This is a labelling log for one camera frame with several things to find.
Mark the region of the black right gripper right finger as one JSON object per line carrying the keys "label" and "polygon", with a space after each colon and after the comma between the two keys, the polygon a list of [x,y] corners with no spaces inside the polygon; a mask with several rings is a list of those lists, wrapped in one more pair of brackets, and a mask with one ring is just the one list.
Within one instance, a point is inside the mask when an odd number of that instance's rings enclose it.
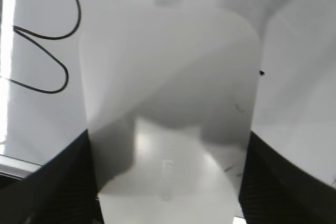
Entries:
{"label": "black right gripper right finger", "polygon": [[335,223],[335,189],[250,134],[239,203],[247,223]]}

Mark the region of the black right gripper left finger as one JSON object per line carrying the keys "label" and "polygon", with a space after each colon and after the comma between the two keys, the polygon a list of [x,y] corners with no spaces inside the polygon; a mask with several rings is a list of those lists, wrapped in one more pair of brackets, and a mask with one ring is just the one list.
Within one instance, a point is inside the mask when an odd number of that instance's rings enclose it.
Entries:
{"label": "black right gripper left finger", "polygon": [[103,223],[88,131],[1,189],[1,223]]}

